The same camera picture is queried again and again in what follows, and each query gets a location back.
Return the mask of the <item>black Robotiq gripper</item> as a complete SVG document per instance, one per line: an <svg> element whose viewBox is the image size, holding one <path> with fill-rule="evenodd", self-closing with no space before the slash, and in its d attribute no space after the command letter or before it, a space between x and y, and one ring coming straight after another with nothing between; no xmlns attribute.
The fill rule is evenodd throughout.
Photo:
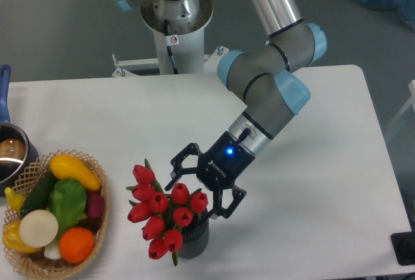
<svg viewBox="0 0 415 280"><path fill-rule="evenodd" d="M182 163L188 156L198 157L197 166L183 167ZM201 155L199 145L189 143L171 159L171 181L165 190L170 191L182 176L196 174L197 179L213 192L213 207L207 217L229 218L246 196L246 191L236 186L235 180L254 159L255 156L238 144L229 132L224 132ZM232 201L228 207L223 207L222 194L226 189L231 189Z"/></svg>

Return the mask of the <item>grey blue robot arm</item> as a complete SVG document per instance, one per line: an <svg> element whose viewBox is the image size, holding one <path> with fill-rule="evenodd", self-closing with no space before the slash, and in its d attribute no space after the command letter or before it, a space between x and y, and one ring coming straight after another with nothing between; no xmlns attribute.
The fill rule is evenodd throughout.
<svg viewBox="0 0 415 280"><path fill-rule="evenodd" d="M202 73L204 29L213 15L211 0L115 0L122 10L141 9L153 32L159 72ZM294 72L324 55L327 40L305 23L294 0L252 0L267 34L266 47L253 55L233 50L216 68L219 80L246 109L206 152L191 143L171 165L172 182L194 174L213 194L206 217L228 218L245 197L237 177L310 99Z"/></svg>

